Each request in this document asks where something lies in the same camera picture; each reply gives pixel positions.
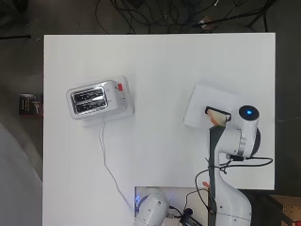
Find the wire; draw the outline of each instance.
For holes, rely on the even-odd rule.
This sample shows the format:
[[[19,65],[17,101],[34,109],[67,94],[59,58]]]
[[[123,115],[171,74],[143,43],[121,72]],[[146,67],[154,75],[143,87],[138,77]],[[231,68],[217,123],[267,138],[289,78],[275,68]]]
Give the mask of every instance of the wire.
[[[212,209],[205,203],[205,201],[203,200],[203,198],[202,198],[201,195],[200,195],[199,188],[198,188],[198,177],[200,176],[200,174],[202,174],[202,173],[204,173],[204,172],[206,172],[206,171],[209,171],[209,170],[206,169],[206,170],[203,170],[202,172],[199,172],[199,173],[198,173],[198,175],[197,175],[196,178],[195,178],[195,185],[196,185],[197,193],[198,193],[198,196],[199,196],[201,202],[203,202],[203,204],[205,205],[207,211],[208,211],[209,213],[211,213],[211,212],[212,212]]]
[[[269,157],[249,157],[249,158],[246,158],[246,160],[249,160],[249,159],[258,159],[258,160],[269,160],[268,162],[266,162],[266,163],[262,163],[262,164],[252,164],[252,165],[230,165],[230,162],[231,162],[231,160],[229,161],[229,162],[227,162],[226,164],[223,164],[223,166],[222,167],[216,167],[216,166],[209,166],[209,168],[218,168],[218,169],[220,169],[221,171],[223,171],[225,174],[227,174],[226,173],[226,169],[227,168],[238,168],[238,167],[264,167],[264,166],[267,166],[267,165],[270,165],[274,160],[273,160],[273,158],[269,158]],[[199,193],[199,191],[202,189],[202,188],[198,188],[198,177],[200,176],[200,174],[202,174],[202,173],[204,173],[204,172],[206,172],[206,171],[209,171],[208,169],[206,169],[206,170],[203,170],[203,171],[201,171],[201,172],[199,172],[198,174],[197,174],[197,176],[196,176],[196,178],[195,178],[195,185],[196,185],[196,191],[194,191],[194,192],[197,192],[198,193],[198,195],[199,195],[199,198],[201,199],[201,201],[203,202],[203,204],[205,205],[205,207],[206,207],[206,209],[207,209],[207,211],[211,214],[211,215],[213,215],[213,214],[215,214],[216,213],[216,211],[214,211],[210,206],[208,206],[206,203],[205,203],[205,201],[202,199],[202,197],[201,197],[201,195],[200,195],[200,193]]]
[[[173,209],[173,210],[177,211],[177,212],[180,214],[179,216],[174,216],[174,218],[181,218],[181,217],[182,217],[181,211],[178,210],[176,207],[170,205],[170,206],[169,206],[169,209]]]
[[[128,21],[128,19],[126,18],[126,16],[121,12],[119,6],[117,5],[117,2],[115,1],[116,4],[114,4],[113,0],[110,0],[110,2],[112,3],[113,7],[115,8],[115,10],[117,10],[120,15],[124,18],[124,20],[126,21],[126,23],[131,27],[131,29],[133,30],[134,34],[135,34],[135,31],[132,27],[132,24]]]
[[[96,7],[95,7],[95,12],[94,12],[94,16],[95,16],[95,19],[96,19],[96,22],[97,22],[97,24],[99,25],[99,27],[101,27],[102,28],[102,30],[106,33],[106,34],[110,34],[103,26],[102,26],[102,24],[100,23],[100,21],[98,20],[98,15],[97,15],[97,12],[98,12],[98,5],[100,5],[100,3],[101,3],[101,1],[102,0],[98,0],[98,2],[97,2],[97,4],[96,4]]]
[[[198,14],[200,14],[200,13],[202,13],[202,12],[208,10],[209,8],[212,8],[212,7],[215,5],[215,2],[216,2],[216,0],[214,0],[208,7],[202,9],[202,10],[199,11],[199,12],[196,12],[195,15],[198,15]]]
[[[206,188],[200,188],[199,191],[201,191],[201,190],[207,191],[208,194],[211,196],[210,191],[209,191],[208,189],[206,189]],[[185,210],[186,207],[187,207],[187,204],[188,204],[188,196],[190,196],[190,195],[192,195],[192,194],[194,194],[194,193],[197,193],[197,192],[198,192],[198,191],[196,190],[196,191],[190,192],[190,193],[188,193],[188,194],[186,195],[186,203],[185,203],[185,207],[183,208],[183,210]]]
[[[108,168],[108,166],[106,165],[106,150],[105,150],[105,146],[104,146],[104,127],[105,127],[105,121],[103,120],[103,124],[100,128],[100,133],[99,133],[99,140],[101,143],[101,147],[102,147],[102,151],[103,151],[103,164],[105,166],[105,168],[107,169],[107,171],[109,172],[109,174],[111,175],[116,189],[118,191],[118,193],[120,194],[120,196],[124,199],[125,203],[128,205],[128,207],[130,208],[131,211],[134,211],[134,209],[132,208],[132,206],[130,205],[130,203],[127,201],[127,199],[125,198],[125,196],[122,194],[120,188],[119,188],[119,184],[117,183],[116,178],[114,177],[114,174],[112,173],[112,171],[110,170],[110,168]]]
[[[162,9],[161,9],[160,2],[159,2],[159,0],[156,0],[156,2],[157,2],[157,5],[158,5],[158,8],[159,8],[159,10],[160,10],[160,12],[161,12],[162,17],[165,18],[165,22],[166,22],[166,26],[167,26],[167,34],[169,34],[169,33],[170,33],[170,27],[169,27],[169,25],[168,25],[168,22],[167,22],[167,20],[166,20],[166,17],[165,17],[165,15],[164,15]]]

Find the gray floor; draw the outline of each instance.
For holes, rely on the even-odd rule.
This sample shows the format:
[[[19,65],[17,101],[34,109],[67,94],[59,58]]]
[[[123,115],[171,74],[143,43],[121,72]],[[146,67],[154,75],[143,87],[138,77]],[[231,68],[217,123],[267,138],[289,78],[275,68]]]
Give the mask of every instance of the gray floor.
[[[160,18],[155,1],[147,0],[153,8],[153,16]],[[210,5],[213,0],[203,0],[197,10]],[[231,15],[246,12],[262,5],[261,0],[248,0],[242,7],[236,8]],[[18,116],[18,95],[20,93],[42,93],[43,91],[43,35],[47,34],[104,34],[94,17],[95,0],[31,0],[27,17],[29,25],[17,24],[0,30],[0,36],[31,34],[31,40],[0,40],[0,93],[5,124],[19,123],[15,130],[23,140],[32,141],[42,157],[42,119],[23,119]],[[223,18],[233,7],[232,0],[220,0],[215,8],[211,8],[196,17],[195,22],[206,15],[213,19]],[[277,75],[276,75],[276,118],[279,120],[301,116],[301,64],[299,53],[301,45],[301,20],[299,9],[301,2],[297,0],[281,1],[270,9],[268,23],[270,31],[277,33]],[[145,7],[141,11],[148,13]],[[108,0],[102,0],[98,16],[102,25],[111,34],[126,34],[129,26]],[[240,20],[249,22],[251,18]],[[137,34],[147,34],[148,28],[133,22]],[[263,32],[263,22],[259,20],[254,26]],[[172,27],[170,33],[181,33],[178,27]],[[183,29],[185,33],[201,33],[200,29],[190,26]],[[230,25],[220,25],[214,33],[249,32],[248,29]],[[154,26],[151,33],[164,34],[166,28]],[[298,130],[301,120],[277,122],[276,141],[276,189],[278,194],[301,196],[301,151]]]

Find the black cable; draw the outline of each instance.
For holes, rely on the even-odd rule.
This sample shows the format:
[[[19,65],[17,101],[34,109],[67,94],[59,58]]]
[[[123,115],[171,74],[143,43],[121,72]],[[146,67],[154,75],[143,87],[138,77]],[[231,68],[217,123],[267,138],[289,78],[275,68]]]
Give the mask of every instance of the black cable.
[[[238,2],[236,2],[236,0],[233,0],[233,4],[236,6],[236,7],[240,7],[242,6],[244,3],[246,3],[248,0],[245,0],[242,2],[242,0],[238,0]]]
[[[123,4],[123,6],[125,6],[126,8],[129,8],[128,7],[128,5],[125,3],[125,1],[122,1],[122,4]],[[130,26],[129,26],[129,31],[128,31],[128,33],[127,34],[132,34],[131,33],[131,30],[132,30],[132,21],[133,21],[133,16],[132,16],[132,14],[130,14]]]
[[[178,210],[176,207],[170,205],[170,206],[169,206],[169,209],[173,209],[173,210],[177,211],[177,212],[180,214],[179,216],[174,216],[174,218],[181,218],[181,217],[182,217],[181,211]]]
[[[128,19],[126,18],[126,16],[119,9],[119,6],[117,5],[117,2],[115,1],[116,4],[114,4],[113,0],[110,0],[110,1],[112,3],[113,7],[115,8],[115,10],[117,10],[121,14],[121,16],[124,18],[124,20],[126,21],[126,23],[131,27],[131,29],[133,30],[133,32],[135,34],[135,31],[134,31],[132,25],[130,24],[130,22],[128,21]]]
[[[227,166],[224,166],[224,167],[215,167],[215,168],[220,168],[221,170],[225,170],[227,168],[237,168],[237,167],[264,167],[264,166],[267,166],[267,165],[270,165],[274,160],[273,158],[269,158],[269,157],[249,157],[249,158],[246,158],[246,160],[249,160],[249,159],[260,159],[260,160],[269,160],[268,162],[266,163],[262,163],[262,164],[251,164],[251,165],[227,165]]]
[[[203,204],[205,205],[207,211],[210,213],[212,211],[212,209],[205,203],[205,201],[203,200],[203,198],[201,197],[200,193],[199,193],[199,188],[198,188],[198,177],[200,176],[200,174],[206,172],[206,171],[209,171],[208,169],[206,170],[203,170],[202,172],[199,172],[198,175],[196,176],[195,178],[195,185],[196,185],[196,189],[197,189],[197,193],[198,193],[198,196],[201,200],[201,202],[203,202]]]
[[[99,27],[101,27],[102,30],[103,30],[106,34],[109,35],[110,33],[107,32],[106,29],[104,29],[104,27],[102,26],[102,24],[101,24],[100,21],[98,20],[98,15],[97,15],[97,12],[98,12],[98,5],[100,5],[101,1],[102,1],[102,0],[98,0],[97,4],[96,4],[96,6],[95,6],[94,16],[95,16],[95,20],[96,20],[97,24],[99,25]]]
[[[130,16],[133,17],[133,19],[134,19],[135,21],[137,21],[137,22],[140,23],[140,24],[147,25],[147,26],[149,27],[149,34],[151,33],[151,23],[150,23],[149,19],[148,19],[146,16],[144,16],[144,15],[143,15],[141,12],[139,12],[138,10],[134,10],[134,9],[130,9],[130,8],[120,8],[120,7],[118,6],[118,4],[117,4],[117,0],[114,0],[114,3],[115,3],[115,6],[118,8],[118,10],[128,12],[128,13],[130,14]],[[145,22],[145,23],[142,23],[142,22],[138,21],[138,20],[136,19],[136,17],[132,14],[132,12],[136,12],[137,14],[139,14],[146,22]]]
[[[162,17],[165,18],[165,15],[164,15],[164,13],[163,13],[163,11],[162,11],[162,9],[161,9],[159,0],[156,0],[156,2],[157,2],[157,5],[158,5],[158,8],[159,8],[159,10],[160,10],[160,12],[161,12]],[[169,27],[169,25],[168,25],[168,22],[167,22],[166,18],[165,18],[165,22],[166,22],[166,26],[167,26],[167,34],[169,34],[169,33],[170,33],[170,27]]]
[[[269,157],[249,157],[249,158],[246,158],[246,160],[249,160],[249,159],[260,159],[260,160],[269,160],[268,162],[266,162],[266,163],[262,163],[262,164],[252,164],[252,165],[230,165],[230,162],[231,161],[229,161],[229,162],[227,162],[226,163],[226,165],[224,164],[224,166],[222,166],[222,167],[216,167],[216,166],[212,166],[212,168],[218,168],[218,169],[220,169],[221,171],[223,171],[225,174],[227,174],[226,173],[226,169],[227,168],[239,168],[239,167],[246,167],[246,168],[249,168],[249,167],[264,167],[264,166],[267,166],[267,165],[270,165],[274,160],[273,160],[273,158],[269,158]],[[215,214],[216,212],[210,207],[210,206],[208,206],[206,203],[205,203],[205,201],[202,199],[202,197],[201,197],[201,195],[200,195],[200,193],[199,193],[199,191],[201,190],[201,189],[199,189],[198,188],[198,177],[200,176],[200,174],[202,174],[202,173],[204,173],[204,172],[206,172],[206,171],[209,171],[208,169],[206,169],[206,170],[203,170],[202,172],[199,172],[198,174],[197,174],[197,176],[196,176],[196,178],[195,178],[195,185],[196,185],[196,189],[197,189],[197,193],[198,193],[198,195],[199,195],[199,198],[201,199],[201,201],[203,202],[203,204],[205,205],[205,207],[206,207],[206,209],[207,209],[207,211],[210,213],[210,214]]]
[[[199,11],[199,12],[196,12],[195,15],[198,15],[198,14],[200,14],[200,13],[202,13],[202,12],[208,10],[209,8],[212,8],[212,7],[215,5],[215,2],[216,2],[216,0],[214,0],[208,7],[202,9],[202,10]]]
[[[208,192],[208,195],[211,197],[210,191],[209,191],[208,189],[206,189],[206,188],[200,188],[199,191],[201,191],[201,190],[207,191],[207,192]],[[185,210],[186,207],[187,207],[187,204],[188,204],[188,196],[190,196],[190,195],[192,195],[192,194],[194,194],[194,193],[197,193],[197,191],[192,191],[192,192],[190,192],[190,193],[188,193],[188,194],[186,195],[186,203],[185,203],[185,207],[183,208],[183,210]]]

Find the power cord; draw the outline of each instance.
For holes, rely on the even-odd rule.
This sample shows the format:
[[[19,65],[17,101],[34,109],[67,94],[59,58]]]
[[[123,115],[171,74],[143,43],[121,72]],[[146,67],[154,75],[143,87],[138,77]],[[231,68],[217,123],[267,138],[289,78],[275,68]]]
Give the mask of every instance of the power cord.
[[[170,205],[169,206],[169,209],[172,209],[172,210],[175,210],[175,211],[177,211],[178,213],[179,213],[179,215],[178,216],[176,216],[176,215],[173,215],[173,214],[167,214],[167,218],[181,218],[182,217],[182,213],[181,213],[181,211],[180,210],[178,210],[176,207],[174,207],[174,206],[172,206],[172,205]]]
[[[201,191],[201,190],[207,191],[207,192],[208,192],[208,195],[211,197],[210,191],[209,191],[208,189],[206,189],[206,188],[200,188],[198,191]],[[187,204],[188,204],[188,196],[190,196],[190,195],[192,195],[192,194],[194,194],[194,193],[197,193],[198,191],[196,190],[196,191],[190,192],[190,193],[188,193],[188,194],[186,195],[186,203],[185,203],[185,207],[183,208],[183,210],[185,210],[186,207],[187,207]]]
[[[111,175],[114,183],[115,183],[115,186],[116,186],[116,189],[118,191],[118,193],[120,194],[120,196],[124,199],[125,203],[127,204],[127,206],[129,207],[129,209],[131,211],[134,211],[134,209],[132,208],[132,206],[130,205],[130,203],[127,201],[127,199],[125,198],[125,196],[122,194],[120,188],[119,188],[119,184],[117,183],[117,180],[116,178],[114,177],[114,174],[112,173],[111,169],[108,168],[108,166],[106,165],[106,150],[105,150],[105,146],[104,146],[104,127],[105,127],[105,120],[103,120],[103,123],[102,123],[102,126],[100,128],[100,133],[99,133],[99,140],[100,140],[100,143],[101,143],[101,147],[102,147],[102,151],[103,151],[103,164],[106,168],[106,170],[109,172],[109,174]]]
[[[100,5],[102,0],[98,0],[97,4],[96,4],[96,7],[95,7],[95,10],[94,10],[94,16],[95,16],[95,20],[97,22],[97,24],[99,25],[99,27],[102,28],[102,30],[106,33],[106,34],[110,34],[104,27],[103,25],[100,23],[100,21],[98,20],[98,6]]]

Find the white table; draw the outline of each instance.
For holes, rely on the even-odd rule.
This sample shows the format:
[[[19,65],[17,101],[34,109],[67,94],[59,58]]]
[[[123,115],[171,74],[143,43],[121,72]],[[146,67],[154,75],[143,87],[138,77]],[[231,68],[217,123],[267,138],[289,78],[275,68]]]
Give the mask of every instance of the white table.
[[[103,166],[100,126],[84,127],[67,106],[67,90],[89,82],[128,78],[135,115],[108,122],[104,140],[130,202],[135,186],[193,187],[207,168],[206,131],[182,123],[195,84],[215,84],[256,106],[258,156],[274,158],[274,34],[46,36],[44,57],[43,226],[133,223]],[[274,164],[228,172],[233,186],[274,189]]]

